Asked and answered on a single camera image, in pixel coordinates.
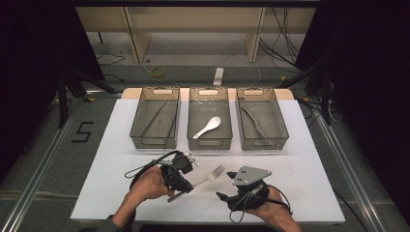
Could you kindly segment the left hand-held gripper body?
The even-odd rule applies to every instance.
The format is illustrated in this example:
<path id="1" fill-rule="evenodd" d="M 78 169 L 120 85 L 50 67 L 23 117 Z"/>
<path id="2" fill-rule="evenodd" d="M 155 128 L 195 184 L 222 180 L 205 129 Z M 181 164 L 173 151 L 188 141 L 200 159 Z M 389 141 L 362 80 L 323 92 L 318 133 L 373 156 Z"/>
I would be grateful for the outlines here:
<path id="1" fill-rule="evenodd" d="M 160 161 L 162 178 L 171 189 L 177 189 L 183 183 L 188 182 L 184 174 L 193 171 L 193 166 L 198 166 L 198 163 L 191 153 L 172 151 L 167 155 L 173 155 L 174 158 Z"/>

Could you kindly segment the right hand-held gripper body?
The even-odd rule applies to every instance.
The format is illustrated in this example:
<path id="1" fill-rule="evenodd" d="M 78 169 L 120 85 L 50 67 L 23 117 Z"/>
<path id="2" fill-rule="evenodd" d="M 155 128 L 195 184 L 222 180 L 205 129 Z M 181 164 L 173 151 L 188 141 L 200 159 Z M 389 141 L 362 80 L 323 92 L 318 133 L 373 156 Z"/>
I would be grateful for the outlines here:
<path id="1" fill-rule="evenodd" d="M 263 179 L 271 176 L 272 172 L 245 165 L 236 172 L 235 179 L 231 180 L 238 190 L 236 195 L 230 196 L 232 201 L 227 203 L 228 208 L 235 212 L 255 210 L 262 206 L 270 192 Z"/>

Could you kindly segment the metal fork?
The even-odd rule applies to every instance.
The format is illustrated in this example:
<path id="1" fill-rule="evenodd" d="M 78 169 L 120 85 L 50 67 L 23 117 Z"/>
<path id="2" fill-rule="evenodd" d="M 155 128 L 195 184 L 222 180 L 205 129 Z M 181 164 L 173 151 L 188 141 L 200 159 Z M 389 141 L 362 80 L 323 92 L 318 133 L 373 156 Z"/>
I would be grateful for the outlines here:
<path id="1" fill-rule="evenodd" d="M 219 165 L 213 172 L 211 172 L 205 179 L 195 183 L 192 187 L 195 189 L 196 187 L 200 186 L 203 183 L 206 182 L 213 182 L 217 179 L 217 177 L 223 172 L 224 167 L 222 165 Z M 179 192 L 177 194 L 175 194 L 174 196 L 171 196 L 167 199 L 167 202 L 170 203 L 172 201 L 174 201 L 175 199 L 181 197 L 182 195 L 184 195 L 183 192 Z"/>

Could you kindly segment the smoky transparent plastic bin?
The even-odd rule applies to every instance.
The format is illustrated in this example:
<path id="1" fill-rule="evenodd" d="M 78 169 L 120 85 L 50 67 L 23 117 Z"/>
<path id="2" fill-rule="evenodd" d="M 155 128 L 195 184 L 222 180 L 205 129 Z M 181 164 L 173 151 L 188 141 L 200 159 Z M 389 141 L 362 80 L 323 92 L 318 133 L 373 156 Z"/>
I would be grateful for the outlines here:
<path id="1" fill-rule="evenodd" d="M 241 108 L 242 105 L 253 114 L 267 138 L 260 136 L 251 118 Z M 273 88 L 237 88 L 236 109 L 244 151 L 281 150 L 284 147 L 289 133 Z"/>
<path id="2" fill-rule="evenodd" d="M 141 133 L 164 101 L 168 101 L 144 136 Z M 177 118 L 179 116 L 179 87 L 144 87 L 142 89 L 130 131 L 136 149 L 175 149 Z M 173 130 L 169 130 L 175 111 L 178 116 Z"/>
<path id="3" fill-rule="evenodd" d="M 203 130 L 209 121 L 220 118 L 215 129 Z M 233 137 L 230 119 L 228 91 L 223 87 L 192 87 L 189 99 L 189 119 L 187 139 L 191 150 L 229 150 Z"/>

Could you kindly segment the metal table knife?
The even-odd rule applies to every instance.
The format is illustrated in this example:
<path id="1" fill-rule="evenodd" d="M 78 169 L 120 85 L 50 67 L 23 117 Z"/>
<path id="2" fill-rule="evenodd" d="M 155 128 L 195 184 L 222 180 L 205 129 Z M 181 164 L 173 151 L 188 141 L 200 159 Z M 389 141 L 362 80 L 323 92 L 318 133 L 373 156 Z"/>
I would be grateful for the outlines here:
<path id="1" fill-rule="evenodd" d="M 251 120 L 254 123 L 255 129 L 259 132 L 260 136 L 262 138 L 267 138 L 266 132 L 263 130 L 259 122 L 256 120 L 256 118 L 253 116 L 253 114 L 244 106 L 242 105 L 241 108 L 248 114 L 248 116 L 251 118 Z"/>

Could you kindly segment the white ceramic spoon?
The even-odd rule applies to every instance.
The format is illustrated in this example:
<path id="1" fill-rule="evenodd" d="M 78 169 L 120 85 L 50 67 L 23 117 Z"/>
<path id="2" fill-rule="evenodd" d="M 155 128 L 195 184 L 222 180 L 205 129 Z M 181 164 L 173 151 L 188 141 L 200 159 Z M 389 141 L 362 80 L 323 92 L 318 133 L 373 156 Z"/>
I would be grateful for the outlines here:
<path id="1" fill-rule="evenodd" d="M 205 132 L 216 129 L 220 125 L 220 123 L 221 123 L 221 118 L 220 117 L 211 118 L 208 121 L 207 125 L 201 131 L 199 131 L 197 134 L 195 134 L 192 138 L 193 139 L 198 139 Z"/>

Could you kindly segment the person's left hand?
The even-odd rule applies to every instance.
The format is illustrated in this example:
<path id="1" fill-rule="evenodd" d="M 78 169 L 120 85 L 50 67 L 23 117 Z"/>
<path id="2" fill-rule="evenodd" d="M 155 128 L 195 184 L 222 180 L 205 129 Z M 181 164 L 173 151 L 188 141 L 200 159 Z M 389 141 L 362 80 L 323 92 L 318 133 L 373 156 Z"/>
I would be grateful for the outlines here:
<path id="1" fill-rule="evenodd" d="M 157 166 L 149 168 L 132 186 L 131 198 L 135 202 L 156 199 L 164 195 L 173 196 L 174 190 L 167 187 Z"/>

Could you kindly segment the person's right hand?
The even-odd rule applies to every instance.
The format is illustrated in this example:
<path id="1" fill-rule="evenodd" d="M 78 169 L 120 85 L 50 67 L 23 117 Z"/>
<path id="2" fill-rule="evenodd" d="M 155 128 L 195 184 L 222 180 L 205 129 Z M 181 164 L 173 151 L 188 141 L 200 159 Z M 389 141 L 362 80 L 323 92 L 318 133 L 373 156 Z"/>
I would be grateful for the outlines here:
<path id="1" fill-rule="evenodd" d="M 247 213 L 255 215 L 271 225 L 273 225 L 272 224 L 273 216 L 290 215 L 285 206 L 282 206 L 277 203 L 270 203 L 270 202 L 265 202 L 262 206 L 260 206 L 256 210 L 247 210 Z"/>

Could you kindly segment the black stand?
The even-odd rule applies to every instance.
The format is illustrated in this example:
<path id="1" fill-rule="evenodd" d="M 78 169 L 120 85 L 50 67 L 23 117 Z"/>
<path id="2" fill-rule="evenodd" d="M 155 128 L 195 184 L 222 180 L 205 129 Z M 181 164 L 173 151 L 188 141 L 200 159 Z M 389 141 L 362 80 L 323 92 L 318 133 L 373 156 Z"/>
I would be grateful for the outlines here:
<path id="1" fill-rule="evenodd" d="M 102 83 L 92 75 L 83 72 L 79 69 L 67 69 L 58 75 L 58 100 L 60 109 L 60 121 L 58 128 L 61 129 L 66 123 L 69 115 L 67 91 L 70 91 L 75 98 L 83 98 L 86 95 L 86 90 L 81 84 L 82 81 L 87 81 L 92 85 L 99 87 L 110 94 L 116 94 L 117 91 L 109 85 Z"/>
<path id="2" fill-rule="evenodd" d="M 326 61 L 318 60 L 312 67 L 306 69 L 305 71 L 297 74 L 292 79 L 281 83 L 278 86 L 278 89 L 286 89 L 293 84 L 296 84 L 299 81 L 302 81 L 304 78 L 309 78 L 308 86 L 311 86 L 313 83 L 316 83 L 320 86 L 321 92 L 321 115 L 325 120 L 326 124 L 329 126 L 331 124 L 330 120 L 330 91 L 329 91 L 329 84 L 330 84 L 330 74 L 328 72 L 328 64 Z"/>

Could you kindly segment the black curtain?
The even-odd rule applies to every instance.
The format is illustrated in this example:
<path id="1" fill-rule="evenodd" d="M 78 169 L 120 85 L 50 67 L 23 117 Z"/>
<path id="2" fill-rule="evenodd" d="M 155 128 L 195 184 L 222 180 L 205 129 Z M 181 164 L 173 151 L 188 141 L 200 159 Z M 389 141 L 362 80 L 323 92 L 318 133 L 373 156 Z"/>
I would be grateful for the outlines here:
<path id="1" fill-rule="evenodd" d="M 103 78 L 74 6 L 0 0 L 0 183 L 72 69 Z"/>
<path id="2" fill-rule="evenodd" d="M 299 69 L 318 60 L 343 23 L 330 68 L 334 98 L 410 225 L 410 0 L 319 0 Z"/>

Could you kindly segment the wooden shelf unit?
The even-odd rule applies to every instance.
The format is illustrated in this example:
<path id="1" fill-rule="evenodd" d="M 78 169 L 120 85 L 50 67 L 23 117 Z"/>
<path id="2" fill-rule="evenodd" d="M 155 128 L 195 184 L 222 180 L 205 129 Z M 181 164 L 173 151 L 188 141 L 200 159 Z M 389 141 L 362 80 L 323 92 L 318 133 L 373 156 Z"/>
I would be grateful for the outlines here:
<path id="1" fill-rule="evenodd" d="M 290 33 L 305 33 L 314 8 L 281 7 L 78 7 L 87 32 L 122 32 L 129 36 L 132 53 L 142 61 L 154 33 L 243 33 L 248 59 L 257 56 L 260 35 L 279 31 L 277 18 L 287 20 Z"/>

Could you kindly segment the metal floor rail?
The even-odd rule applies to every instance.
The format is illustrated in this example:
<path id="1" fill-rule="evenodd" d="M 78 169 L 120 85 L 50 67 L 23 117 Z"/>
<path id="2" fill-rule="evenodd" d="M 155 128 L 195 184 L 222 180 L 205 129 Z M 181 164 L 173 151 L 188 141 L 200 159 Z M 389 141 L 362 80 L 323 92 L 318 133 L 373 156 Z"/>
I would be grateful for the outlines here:
<path id="1" fill-rule="evenodd" d="M 328 126 L 326 121 L 320 116 L 317 119 L 318 125 L 323 131 L 332 151 L 337 160 L 337 163 L 343 173 L 343 176 L 352 191 L 353 196 L 360 208 L 369 232 L 387 232 L 380 217 L 377 214 L 376 208 L 373 206 L 369 196 L 367 195 L 362 183 L 360 182 L 353 166 L 350 164 L 340 142 L 337 139 L 335 132 L 331 126 Z"/>
<path id="2" fill-rule="evenodd" d="M 29 142 L 28 153 L 0 186 L 0 232 L 77 232 L 83 224 L 71 219 L 85 181 L 92 143 L 83 130 L 92 104 L 69 103 L 69 117 L 58 129 L 55 108 Z"/>

